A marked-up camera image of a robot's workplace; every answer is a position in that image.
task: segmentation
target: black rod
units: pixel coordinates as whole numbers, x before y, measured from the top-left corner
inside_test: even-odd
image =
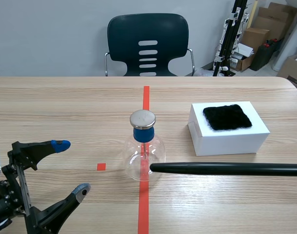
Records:
[[[225,176],[297,176],[297,164],[174,162],[153,163],[153,172]]]

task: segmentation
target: chair leg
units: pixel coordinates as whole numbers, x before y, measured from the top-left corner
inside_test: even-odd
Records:
[[[108,72],[107,72],[107,55],[109,55],[110,53],[106,53],[105,54],[105,76],[107,77],[108,76]]]
[[[194,54],[193,54],[193,50],[192,49],[187,49],[189,50],[189,52],[191,52],[191,58],[192,58],[192,66],[193,66],[193,72],[192,72],[192,76],[195,73],[195,62],[194,62]]]

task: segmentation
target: chair backrest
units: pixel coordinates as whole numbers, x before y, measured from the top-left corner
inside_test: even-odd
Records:
[[[127,64],[125,76],[151,72],[156,76],[174,76],[168,64],[185,56],[188,24],[177,14],[117,16],[108,24],[107,37],[111,59]]]

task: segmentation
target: floor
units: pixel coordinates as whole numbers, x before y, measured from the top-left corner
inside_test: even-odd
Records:
[[[275,77],[277,72],[272,69],[271,65],[272,63],[269,62],[258,71],[253,71],[250,68],[243,72],[231,71],[236,73],[235,77]]]

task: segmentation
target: metal cap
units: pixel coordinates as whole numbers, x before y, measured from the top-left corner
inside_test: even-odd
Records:
[[[130,123],[135,129],[150,129],[156,122],[156,116],[148,110],[138,110],[131,114]]]

